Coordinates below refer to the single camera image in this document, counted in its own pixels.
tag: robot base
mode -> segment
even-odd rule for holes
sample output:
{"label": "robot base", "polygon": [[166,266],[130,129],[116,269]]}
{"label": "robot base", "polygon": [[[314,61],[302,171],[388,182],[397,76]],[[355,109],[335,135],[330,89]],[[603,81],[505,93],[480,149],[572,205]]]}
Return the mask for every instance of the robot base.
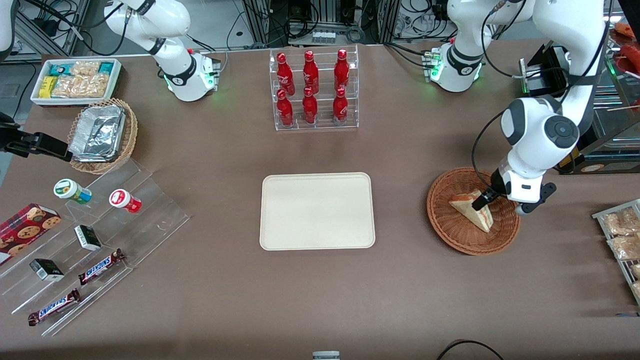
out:
{"label": "robot base", "polygon": [[480,76],[480,68],[478,65],[475,73],[461,76],[458,71],[449,64],[447,60],[447,51],[451,44],[444,44],[441,47],[434,47],[430,53],[422,56],[422,64],[428,69],[424,69],[424,78],[440,85],[444,90],[450,92],[463,92],[471,87],[471,84]]}
{"label": "robot base", "polygon": [[218,89],[220,63],[214,63],[211,58],[202,54],[192,54],[191,56],[196,60],[196,70],[185,85],[177,86],[171,84],[166,76],[164,78],[169,90],[182,101],[196,101]]}

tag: beige tray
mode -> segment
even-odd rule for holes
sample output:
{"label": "beige tray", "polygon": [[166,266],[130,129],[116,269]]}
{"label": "beige tray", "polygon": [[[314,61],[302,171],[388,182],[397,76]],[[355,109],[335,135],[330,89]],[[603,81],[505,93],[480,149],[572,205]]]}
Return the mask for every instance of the beige tray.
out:
{"label": "beige tray", "polygon": [[272,175],[262,182],[264,250],[361,249],[375,241],[367,174]]}

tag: white tray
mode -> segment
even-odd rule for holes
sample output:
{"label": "white tray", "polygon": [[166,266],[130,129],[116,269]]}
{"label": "white tray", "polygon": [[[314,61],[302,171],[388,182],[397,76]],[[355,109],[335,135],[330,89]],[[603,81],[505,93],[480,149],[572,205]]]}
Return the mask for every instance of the white tray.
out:
{"label": "white tray", "polygon": [[[53,65],[60,64],[68,64],[75,63],[76,61],[99,61],[102,63],[113,63],[113,68],[111,69],[111,73],[109,74],[109,83],[107,83],[107,89],[104,91],[104,96],[102,97],[80,97],[80,98],[44,98],[39,97],[38,93],[40,92],[40,87],[42,86],[42,80],[45,76],[49,75],[49,71]],[[100,100],[110,99],[113,95],[113,91],[116,88],[116,83],[118,82],[118,76],[120,75],[120,68],[122,65],[115,58],[78,58],[78,59],[57,59],[57,60],[47,60],[42,64],[42,69],[40,70],[40,74],[38,75],[38,80],[36,81],[36,85],[33,87],[33,91],[31,92],[31,101],[34,104],[41,106],[73,106],[73,105],[89,105],[94,102],[98,102]]]}
{"label": "white tray", "polygon": [[367,174],[272,175],[262,182],[264,250],[362,249],[375,241]]}

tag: snickers bar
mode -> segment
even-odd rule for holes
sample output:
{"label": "snickers bar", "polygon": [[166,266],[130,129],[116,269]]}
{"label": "snickers bar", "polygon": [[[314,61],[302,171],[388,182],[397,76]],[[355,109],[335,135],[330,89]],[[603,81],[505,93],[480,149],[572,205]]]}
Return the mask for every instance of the snickers bar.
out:
{"label": "snickers bar", "polygon": [[124,254],[122,254],[122,250],[118,249],[112,252],[108,257],[94,265],[84,274],[78,275],[78,278],[80,278],[80,285],[88,284],[90,281],[100,276],[103,272],[107,271],[108,268],[112,267],[123,258]]}
{"label": "snickers bar", "polygon": [[78,292],[78,289],[73,289],[67,296],[63,297],[62,299],[45,307],[44,309],[40,310],[37,313],[31,313],[29,315],[29,326],[36,326],[38,325],[38,323],[44,321],[47,318],[47,316],[53,313],[57,313],[58,311],[62,310],[63,307],[73,302],[80,302],[80,301],[82,301],[82,299],[80,298],[80,293]]}

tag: white robotic arm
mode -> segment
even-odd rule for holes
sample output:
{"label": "white robotic arm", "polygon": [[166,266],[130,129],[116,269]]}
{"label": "white robotic arm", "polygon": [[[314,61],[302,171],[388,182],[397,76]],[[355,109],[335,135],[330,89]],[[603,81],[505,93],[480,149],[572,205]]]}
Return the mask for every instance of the white robotic arm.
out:
{"label": "white robotic arm", "polygon": [[164,72],[169,90],[182,101],[195,101],[215,90],[214,65],[210,58],[190,53],[177,37],[189,31],[191,18],[175,0],[110,1],[105,16],[113,32],[128,38],[151,54]]}
{"label": "white robotic arm", "polygon": [[533,13],[535,0],[503,1],[498,11],[497,0],[449,0],[447,14],[458,27],[453,44],[444,44],[431,50],[433,57],[429,79],[450,92],[468,89],[481,68],[484,46],[492,41],[492,32],[487,24],[506,25],[529,19]]}
{"label": "white robotic arm", "polygon": [[16,0],[0,0],[0,63],[13,49],[13,30],[15,13],[18,11]]}
{"label": "white robotic arm", "polygon": [[540,31],[571,54],[570,89],[563,100],[551,96],[514,100],[502,114],[500,126],[513,148],[492,175],[492,185],[476,202],[480,209],[499,192],[509,200],[534,204],[546,199],[545,172],[565,158],[591,125],[584,119],[593,96],[598,69],[604,0],[536,1],[533,19]]}

